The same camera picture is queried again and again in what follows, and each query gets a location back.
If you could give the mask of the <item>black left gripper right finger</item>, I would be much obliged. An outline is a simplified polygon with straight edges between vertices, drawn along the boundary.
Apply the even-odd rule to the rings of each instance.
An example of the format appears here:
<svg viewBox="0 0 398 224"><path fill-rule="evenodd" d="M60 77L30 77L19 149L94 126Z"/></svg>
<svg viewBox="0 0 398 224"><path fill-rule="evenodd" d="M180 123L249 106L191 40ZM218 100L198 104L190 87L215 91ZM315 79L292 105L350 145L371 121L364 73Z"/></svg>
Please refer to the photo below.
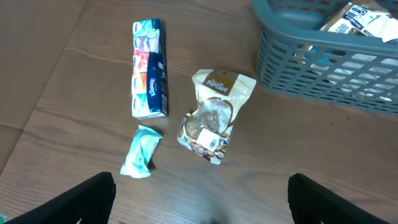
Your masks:
<svg viewBox="0 0 398 224"><path fill-rule="evenodd" d="M295 224L385 223L303 174L289 177L287 192Z"/></svg>

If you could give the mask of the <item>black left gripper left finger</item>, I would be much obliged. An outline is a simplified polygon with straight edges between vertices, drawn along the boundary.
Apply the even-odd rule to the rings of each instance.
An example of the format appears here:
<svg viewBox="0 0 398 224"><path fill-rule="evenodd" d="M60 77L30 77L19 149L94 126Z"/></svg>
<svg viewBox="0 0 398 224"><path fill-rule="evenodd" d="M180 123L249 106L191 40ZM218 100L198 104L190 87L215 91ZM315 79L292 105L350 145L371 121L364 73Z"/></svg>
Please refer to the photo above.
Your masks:
<svg viewBox="0 0 398 224"><path fill-rule="evenodd" d="M107 224L116 184L110 172L100 172L43 205L9 220L13 224Z"/></svg>

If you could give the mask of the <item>grey plastic slotted basket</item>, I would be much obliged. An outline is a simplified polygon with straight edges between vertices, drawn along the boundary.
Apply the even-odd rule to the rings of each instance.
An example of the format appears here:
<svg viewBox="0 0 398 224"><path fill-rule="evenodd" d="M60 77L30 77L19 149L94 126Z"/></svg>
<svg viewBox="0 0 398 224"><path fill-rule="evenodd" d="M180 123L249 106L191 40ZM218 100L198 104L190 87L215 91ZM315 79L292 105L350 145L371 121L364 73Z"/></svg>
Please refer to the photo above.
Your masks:
<svg viewBox="0 0 398 224"><path fill-rule="evenodd" d="M272 92L397 114L397 41L323 25L345 1L253 0L263 29L256 72Z"/></svg>

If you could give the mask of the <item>gold foil food bag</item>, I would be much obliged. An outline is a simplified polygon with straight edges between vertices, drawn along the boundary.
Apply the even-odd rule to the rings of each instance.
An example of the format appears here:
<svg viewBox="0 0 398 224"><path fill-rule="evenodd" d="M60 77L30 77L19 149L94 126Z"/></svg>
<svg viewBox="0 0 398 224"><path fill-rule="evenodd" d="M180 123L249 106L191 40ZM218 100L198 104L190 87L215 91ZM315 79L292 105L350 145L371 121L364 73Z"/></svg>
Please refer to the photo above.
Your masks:
<svg viewBox="0 0 398 224"><path fill-rule="evenodd" d="M397 17L376 1L351 1L334 16L331 16L320 31L339 34L376 37L384 43L397 45ZM376 56L355 56L354 59L370 62ZM317 63L311 64L312 68L328 70L326 63L334 64L336 60L321 57Z"/></svg>

